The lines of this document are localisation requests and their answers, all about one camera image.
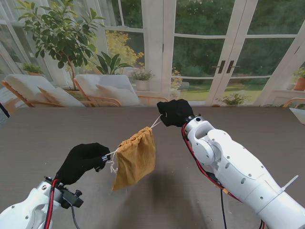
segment corduroy fabric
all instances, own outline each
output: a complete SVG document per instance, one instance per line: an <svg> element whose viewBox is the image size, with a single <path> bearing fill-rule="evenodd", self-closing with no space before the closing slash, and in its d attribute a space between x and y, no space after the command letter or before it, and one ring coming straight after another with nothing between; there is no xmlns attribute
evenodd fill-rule
<svg viewBox="0 0 305 229"><path fill-rule="evenodd" d="M118 171L113 191L136 184L145 175L151 173L156 164L156 147L153 130L145 127L119 145L116 154Z"/></svg>

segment french door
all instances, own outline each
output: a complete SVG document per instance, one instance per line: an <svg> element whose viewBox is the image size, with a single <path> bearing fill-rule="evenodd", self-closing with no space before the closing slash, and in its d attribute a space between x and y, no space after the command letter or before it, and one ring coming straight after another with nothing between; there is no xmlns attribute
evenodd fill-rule
<svg viewBox="0 0 305 229"><path fill-rule="evenodd" d="M163 88L177 93L178 81L179 97L197 104L219 104L217 99L241 93L248 104L259 105L255 102L269 78L304 39L298 34L305 19L300 4L164 1L163 76L171 75L172 82L164 77Z"/></svg>

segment red cable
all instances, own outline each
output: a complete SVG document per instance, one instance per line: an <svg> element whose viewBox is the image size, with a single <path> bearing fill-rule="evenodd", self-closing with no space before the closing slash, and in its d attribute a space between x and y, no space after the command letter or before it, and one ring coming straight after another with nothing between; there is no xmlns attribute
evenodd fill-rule
<svg viewBox="0 0 305 229"><path fill-rule="evenodd" d="M197 160L197 158L195 157L194 151L193 151L193 149L191 148L189 142L187 141L187 138L186 138L186 135L185 135L185 131L184 131L184 130L185 130L186 125L187 125L187 123L185 123L185 124L183 125L183 127L182 127L182 136L183 136L183 139L184 139L184 142L185 142L187 148L189 149L189 151L191 152L193 158L195 159L196 164L197 164L199 170L200 170L200 171L201 171L210 181L212 181L213 184L215 184L217 187L219 187L221 190L223 190L224 187L220 186L218 183L216 183L213 179L211 179L211 178L207 175L207 173L205 172L204 168L202 168L200 162L199 162L199 161ZM231 194L230 192L228 192L228 195L231 196L231 197L233 197L234 199L238 200L239 202L241 202L238 198L236 198L236 197L235 197L233 194Z"/></svg>
<svg viewBox="0 0 305 229"><path fill-rule="evenodd" d="M54 179L52 182L52 188L55 188L56 182L59 181L58 179ZM52 218L52 213L53 213L53 202L54 202L54 192L55 190L51 191L51 196L50 196L50 211L48 214L48 218L46 221L46 229L49 229L50 223L51 223L51 218Z"/></svg>

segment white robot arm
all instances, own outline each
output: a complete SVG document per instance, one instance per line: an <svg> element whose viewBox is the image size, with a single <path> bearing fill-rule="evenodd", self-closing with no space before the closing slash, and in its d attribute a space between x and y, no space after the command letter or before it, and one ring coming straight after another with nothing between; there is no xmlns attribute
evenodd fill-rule
<svg viewBox="0 0 305 229"><path fill-rule="evenodd" d="M21 203L14 204L0 214L0 229L43 229L48 210L49 193L52 180L46 177L37 188L33 188L29 196ZM56 187L54 192L53 210L69 208L71 205L80 207L83 201L81 192L71 193L64 187Z"/></svg>
<svg viewBox="0 0 305 229"><path fill-rule="evenodd" d="M305 209L279 187L265 166L223 130L201 116L183 129L194 156L210 166L231 194L250 206L271 229L305 229Z"/></svg>

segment door handle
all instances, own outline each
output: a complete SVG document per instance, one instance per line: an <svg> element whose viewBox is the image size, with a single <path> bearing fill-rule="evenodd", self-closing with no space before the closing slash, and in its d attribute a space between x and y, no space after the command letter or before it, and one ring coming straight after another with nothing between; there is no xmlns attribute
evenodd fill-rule
<svg viewBox="0 0 305 229"><path fill-rule="evenodd" d="M230 61L227 73L230 73L232 68L240 68L240 66L233 66L234 61Z"/></svg>
<svg viewBox="0 0 305 229"><path fill-rule="evenodd" d="M212 66L212 68L219 68L218 74L223 72L225 61L221 61L220 66Z"/></svg>

